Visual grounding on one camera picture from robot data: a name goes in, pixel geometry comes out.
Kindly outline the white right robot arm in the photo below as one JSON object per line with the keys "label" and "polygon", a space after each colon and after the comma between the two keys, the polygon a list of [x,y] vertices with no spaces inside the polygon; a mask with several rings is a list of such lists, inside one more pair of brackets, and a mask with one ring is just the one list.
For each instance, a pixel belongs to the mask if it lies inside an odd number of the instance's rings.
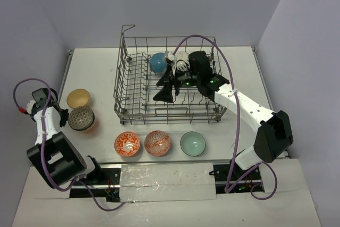
{"label": "white right robot arm", "polygon": [[212,69],[206,52],[173,54],[166,51],[163,60],[167,68],[156,84],[161,90],[153,97],[155,101],[172,103],[180,89],[196,87],[204,97],[232,111],[256,133],[253,146],[237,154],[231,166],[235,179],[244,179],[249,168],[258,163],[273,162],[293,143],[288,115],[265,108],[237,91],[231,80]]}

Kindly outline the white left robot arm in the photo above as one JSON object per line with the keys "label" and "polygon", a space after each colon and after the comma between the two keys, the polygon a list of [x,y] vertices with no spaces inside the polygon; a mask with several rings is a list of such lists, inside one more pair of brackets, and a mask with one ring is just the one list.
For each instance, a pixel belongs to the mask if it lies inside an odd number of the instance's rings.
{"label": "white left robot arm", "polygon": [[59,106],[56,91],[40,88],[32,97],[33,103],[27,105],[27,111],[37,125],[37,139],[27,150],[27,157],[46,183],[60,189],[69,181],[84,179],[90,186],[103,181],[105,173],[96,159],[83,157],[60,131],[69,119],[69,112]]}

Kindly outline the white bowl orange rim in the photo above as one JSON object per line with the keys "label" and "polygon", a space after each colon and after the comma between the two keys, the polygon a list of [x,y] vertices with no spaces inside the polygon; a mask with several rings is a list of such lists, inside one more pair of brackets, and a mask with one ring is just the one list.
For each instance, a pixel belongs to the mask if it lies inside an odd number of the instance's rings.
{"label": "white bowl orange rim", "polygon": [[187,52],[177,52],[172,65],[173,73],[185,72],[190,69],[189,54]]}

